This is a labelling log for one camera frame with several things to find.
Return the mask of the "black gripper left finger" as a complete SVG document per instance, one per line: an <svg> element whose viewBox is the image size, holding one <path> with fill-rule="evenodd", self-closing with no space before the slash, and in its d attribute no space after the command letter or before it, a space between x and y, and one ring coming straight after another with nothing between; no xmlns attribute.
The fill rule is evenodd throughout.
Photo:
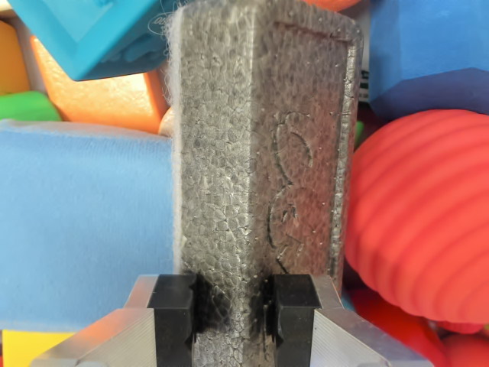
<svg viewBox="0 0 489 367"><path fill-rule="evenodd" d="M122 308L34 358L32 366L191 366L198 278L140 276Z"/></svg>

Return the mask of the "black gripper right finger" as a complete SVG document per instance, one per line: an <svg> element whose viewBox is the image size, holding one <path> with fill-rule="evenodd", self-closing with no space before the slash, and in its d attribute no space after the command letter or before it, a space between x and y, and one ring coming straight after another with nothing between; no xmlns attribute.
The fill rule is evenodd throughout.
<svg viewBox="0 0 489 367"><path fill-rule="evenodd" d="M266 281L266 331L276 366L430 366L419 353L344 307L327 274Z"/></svg>

